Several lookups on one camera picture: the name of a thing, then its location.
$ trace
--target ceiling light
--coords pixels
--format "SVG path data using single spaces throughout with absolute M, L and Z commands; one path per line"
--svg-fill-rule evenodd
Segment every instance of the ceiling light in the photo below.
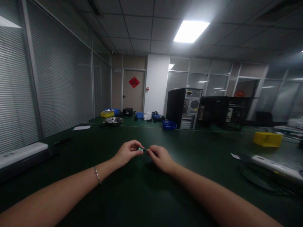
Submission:
M 4 17 L 0 16 L 0 26 L 2 27 L 15 27 L 15 28 L 21 28 L 20 26 L 14 24 L 13 22 L 5 19 Z
M 176 34 L 174 42 L 193 43 L 208 26 L 208 22 L 184 20 Z

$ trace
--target stainless steel bowl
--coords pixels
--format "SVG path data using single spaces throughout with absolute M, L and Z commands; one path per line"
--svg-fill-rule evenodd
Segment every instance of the stainless steel bowl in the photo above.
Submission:
M 123 121 L 124 121 L 123 118 L 110 117 L 105 119 L 105 124 L 109 126 L 118 126 L 121 125 Z

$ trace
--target wooden door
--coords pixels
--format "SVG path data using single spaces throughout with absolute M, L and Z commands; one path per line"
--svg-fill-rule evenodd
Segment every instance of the wooden door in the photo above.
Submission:
M 139 84 L 133 88 L 129 83 L 135 77 Z M 124 70 L 123 73 L 123 109 L 133 108 L 134 111 L 143 112 L 145 72 Z

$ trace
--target green workbench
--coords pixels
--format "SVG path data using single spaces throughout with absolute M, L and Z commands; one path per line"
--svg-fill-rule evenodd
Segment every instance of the green workbench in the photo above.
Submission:
M 136 139 L 145 148 L 164 146 L 179 164 L 201 174 L 248 200 L 285 226 L 303 226 L 302 203 L 276 196 L 252 185 L 237 170 L 231 156 L 258 154 L 303 168 L 303 151 L 282 142 L 280 148 L 263 148 L 253 141 L 254 128 L 241 132 L 216 127 L 165 131 L 161 122 L 125 119 L 118 127 L 102 127 L 103 118 L 89 121 L 91 128 L 73 128 L 41 140 L 52 144 L 72 137 L 61 153 L 0 185 L 0 212 L 37 190 L 113 157 L 120 146 Z M 133 158 L 96 187 L 61 221 L 68 226 L 213 226 L 214 220 L 170 176 L 162 173 L 147 155 Z

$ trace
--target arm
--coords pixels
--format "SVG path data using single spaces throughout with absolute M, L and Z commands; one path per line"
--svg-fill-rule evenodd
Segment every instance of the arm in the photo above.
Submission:
M 127 164 L 142 145 L 132 140 L 124 143 L 110 160 L 96 166 L 100 181 Z M 55 226 L 99 184 L 94 168 L 57 181 L 18 202 L 0 214 L 0 226 Z
M 147 152 L 155 164 L 179 181 L 220 226 L 282 226 L 235 193 L 175 163 L 165 148 L 152 145 Z

